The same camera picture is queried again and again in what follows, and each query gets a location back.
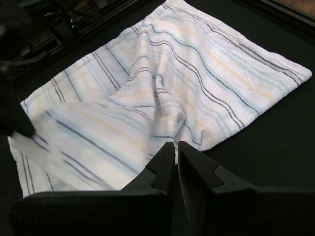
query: white towel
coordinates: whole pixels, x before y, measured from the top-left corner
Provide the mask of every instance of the white towel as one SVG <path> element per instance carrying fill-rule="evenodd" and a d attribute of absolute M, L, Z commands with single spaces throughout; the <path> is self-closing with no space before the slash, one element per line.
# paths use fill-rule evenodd
<path fill-rule="evenodd" d="M 23 194 L 121 189 L 165 142 L 210 149 L 311 75 L 167 0 L 22 102 L 37 133 L 10 139 Z"/>

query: black frame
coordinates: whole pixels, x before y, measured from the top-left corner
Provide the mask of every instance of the black frame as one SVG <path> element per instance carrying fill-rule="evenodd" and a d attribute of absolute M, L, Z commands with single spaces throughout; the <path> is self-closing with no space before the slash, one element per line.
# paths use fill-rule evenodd
<path fill-rule="evenodd" d="M 280 10 L 281 12 L 288 14 L 291 17 L 296 18 L 312 27 L 315 27 L 315 17 L 298 9 L 289 4 L 284 3 L 281 0 L 260 0 L 264 4 L 270 5 L 271 7 Z"/>
<path fill-rule="evenodd" d="M 290 27 L 311 37 L 312 42 L 315 38 L 315 18 L 310 14 L 292 7 L 281 0 L 244 0 L 249 5 L 253 5 L 268 15 L 281 19 Z"/>

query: towel fold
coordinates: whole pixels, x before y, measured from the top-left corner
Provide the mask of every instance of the towel fold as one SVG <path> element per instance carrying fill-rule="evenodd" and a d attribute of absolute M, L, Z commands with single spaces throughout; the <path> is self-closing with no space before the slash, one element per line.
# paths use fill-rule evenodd
<path fill-rule="evenodd" d="M 311 75 L 167 0 L 22 102 L 36 128 L 9 139 L 23 194 L 122 189 L 165 142 L 210 149 Z"/>

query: black surface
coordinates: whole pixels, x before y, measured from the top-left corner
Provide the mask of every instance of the black surface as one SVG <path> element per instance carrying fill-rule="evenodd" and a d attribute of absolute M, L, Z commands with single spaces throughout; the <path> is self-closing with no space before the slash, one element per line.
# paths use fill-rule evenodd
<path fill-rule="evenodd" d="M 315 188 L 256 187 L 186 142 L 178 150 L 192 235 L 315 234 Z"/>
<path fill-rule="evenodd" d="M 222 20 L 266 50 L 279 53 L 315 72 L 314 39 L 287 23 L 244 4 L 242 0 L 187 2 Z M 162 0 L 150 1 L 100 32 L 90 43 L 45 68 L 31 82 L 16 88 L 20 99 L 25 99 L 58 72 L 142 20 L 162 3 Z M 315 186 L 314 102 L 315 81 L 311 78 L 248 128 L 205 153 L 229 171 L 258 186 Z M 9 203 L 21 196 L 21 192 L 17 191 L 20 187 L 16 166 L 6 146 L 6 138 L 1 138 L 0 150 L 0 224 L 3 224 L 0 225 L 0 235 L 10 235 L 2 219 L 6 218 Z"/>
<path fill-rule="evenodd" d="M 174 170 L 174 144 L 167 142 L 121 191 L 46 192 L 23 198 L 10 212 L 12 228 L 16 236 L 86 236 L 104 229 L 111 236 L 170 236 Z"/>

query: towel stripe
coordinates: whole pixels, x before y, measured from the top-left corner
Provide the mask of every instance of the towel stripe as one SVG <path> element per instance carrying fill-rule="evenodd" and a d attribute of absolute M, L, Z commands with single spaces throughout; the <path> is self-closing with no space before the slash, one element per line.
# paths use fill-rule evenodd
<path fill-rule="evenodd" d="M 183 10 L 181 10 L 181 9 L 176 10 L 176 9 L 170 7 L 170 6 L 167 6 L 167 8 L 168 8 L 168 9 L 171 9 L 172 11 L 177 11 L 177 12 L 180 12 L 180 13 L 183 13 L 183 14 L 190 15 L 190 16 L 192 16 L 193 18 L 195 18 L 196 20 L 205 23 L 205 24 L 209 27 L 209 29 L 210 29 L 212 32 L 220 34 L 222 37 L 224 37 L 225 39 L 227 39 L 228 41 L 230 41 L 234 46 L 236 46 L 237 48 L 239 48 L 240 50 L 242 50 L 244 53 L 246 53 L 247 55 L 249 55 L 251 58 L 255 59 L 256 61 L 261 62 L 261 61 L 258 60 L 257 58 L 253 57 L 250 53 L 248 53 L 248 52 L 246 52 L 244 49 L 242 49 L 240 46 L 238 46 L 236 43 L 234 43 L 231 39 L 229 39 L 229 38 L 228 38 L 227 36 L 225 36 L 224 34 L 221 34 L 221 33 L 217 32 L 217 31 L 214 31 L 214 28 L 212 28 L 212 27 L 209 25 L 209 22 L 207 22 L 207 21 L 204 20 L 203 18 L 198 17 L 198 16 L 196 16 L 196 15 L 193 15 L 193 14 L 191 14 L 191 13 L 188 13 L 188 12 L 186 12 L 186 11 L 183 11 Z M 272 62 L 268 61 L 267 59 L 264 59 L 264 61 L 267 62 L 267 63 L 269 63 L 269 64 L 273 64 Z M 264 65 L 270 67 L 271 69 L 273 69 L 273 70 L 275 70 L 275 71 L 278 71 L 278 70 L 272 68 L 271 66 L 269 66 L 269 65 L 267 65 L 267 64 L 264 64 Z M 283 69 L 283 70 L 287 70 L 287 71 L 289 71 L 290 73 L 292 73 L 293 75 L 296 75 L 296 74 L 295 74 L 294 72 L 292 72 L 291 70 L 282 68 L 282 67 L 280 67 L 280 66 L 276 66 L 276 67 L 278 67 L 278 68 L 280 68 L 280 69 Z M 296 79 L 294 79 L 292 76 L 288 75 L 287 73 L 285 73 L 285 72 L 283 72 L 283 71 L 278 71 L 278 72 L 281 72 L 281 73 L 285 74 L 287 77 L 291 78 L 291 79 L 297 84 L 297 86 L 299 86 L 299 83 L 298 83 L 298 82 L 296 81 Z"/>
<path fill-rule="evenodd" d="M 141 33 L 145 33 L 145 34 L 148 36 L 148 32 L 147 32 L 146 30 L 144 30 L 144 31 L 141 32 Z M 234 113 L 234 111 L 232 110 L 231 106 L 228 105 L 225 101 L 223 101 L 223 100 L 221 100 L 221 99 L 215 97 L 212 93 L 210 93 L 210 92 L 204 87 L 203 82 L 202 82 L 202 79 L 201 79 L 201 76 L 200 76 L 200 74 L 199 74 L 197 68 L 196 68 L 195 66 L 193 66 L 192 64 L 190 64 L 189 62 L 187 62 L 186 60 L 184 60 L 184 59 L 182 59 L 181 57 L 179 57 L 178 54 L 175 52 L 173 46 L 172 46 L 168 41 L 163 40 L 163 41 L 160 41 L 160 42 L 153 42 L 153 41 L 149 38 L 149 36 L 148 36 L 148 40 L 149 40 L 150 44 L 151 44 L 152 46 L 154 46 L 154 47 L 159 47 L 159 46 L 161 46 L 161 45 L 167 45 L 168 47 L 170 47 L 171 51 L 172 51 L 173 54 L 174 54 L 175 59 L 176 59 L 180 64 L 182 64 L 183 66 L 185 66 L 186 68 L 188 68 L 191 72 L 193 72 L 193 73 L 196 75 L 196 77 L 198 78 L 198 81 L 199 81 L 199 83 L 200 83 L 201 91 L 203 92 L 203 94 L 204 94 L 207 98 L 209 98 L 210 101 L 212 101 L 212 102 L 214 102 L 214 103 L 217 103 L 218 105 L 222 106 L 222 107 L 228 112 L 229 116 L 230 116 L 231 119 L 236 123 L 236 125 L 239 127 L 240 130 L 241 130 L 241 126 L 240 126 L 239 123 L 233 118 L 232 114 L 233 114 L 233 115 L 235 116 L 235 118 L 242 124 L 243 128 L 245 128 L 245 126 L 244 126 L 244 124 L 241 122 L 241 120 L 239 120 L 238 117 L 235 115 L 235 113 Z M 224 106 L 223 104 L 221 104 L 221 103 L 218 102 L 218 101 L 213 100 L 211 97 L 209 97 L 209 96 L 204 92 L 204 90 L 207 91 L 214 99 L 216 99 L 216 100 L 218 100 L 218 101 L 224 103 L 225 105 L 227 105 L 228 108 L 231 110 L 232 114 L 231 114 L 231 112 L 227 109 L 226 106 Z"/>
<path fill-rule="evenodd" d="M 99 145 L 97 145 L 95 142 L 93 142 L 92 140 L 88 139 L 87 137 L 85 137 L 84 135 L 82 135 L 81 133 L 79 133 L 78 131 L 70 128 L 68 125 L 64 124 L 63 122 L 61 122 L 58 119 L 55 119 L 52 117 L 52 115 L 46 111 L 46 114 L 48 115 L 48 117 L 50 117 L 51 119 L 53 119 L 54 121 L 56 121 L 57 124 L 61 125 L 62 127 L 66 128 L 67 130 L 71 131 L 72 133 L 78 135 L 79 137 L 81 137 L 82 139 L 86 140 L 88 143 L 92 144 L 94 147 L 96 147 L 97 149 L 101 150 L 103 153 L 107 154 L 108 156 L 112 157 L 113 159 L 115 159 L 116 161 L 118 161 L 120 164 L 124 165 L 125 167 L 127 167 L 128 169 L 130 169 L 131 171 L 133 171 L 135 174 L 138 174 L 138 171 L 135 170 L 133 167 L 129 166 L 127 163 L 123 162 L 122 160 L 120 160 L 118 157 L 114 156 L 113 154 L 109 153 L 108 151 L 106 151 L 104 148 L 100 147 Z"/>
<path fill-rule="evenodd" d="M 26 174 L 26 168 L 25 168 L 25 163 L 24 163 L 24 157 L 23 157 L 23 154 L 22 154 L 22 153 L 21 153 L 21 157 L 22 157 L 24 175 L 25 175 L 25 180 L 26 180 L 26 186 L 27 186 L 27 188 L 28 188 L 28 193 L 29 193 L 29 195 L 30 195 L 31 193 L 30 193 L 30 188 L 29 188 L 29 180 L 28 180 L 28 176 L 27 176 L 27 174 Z"/>

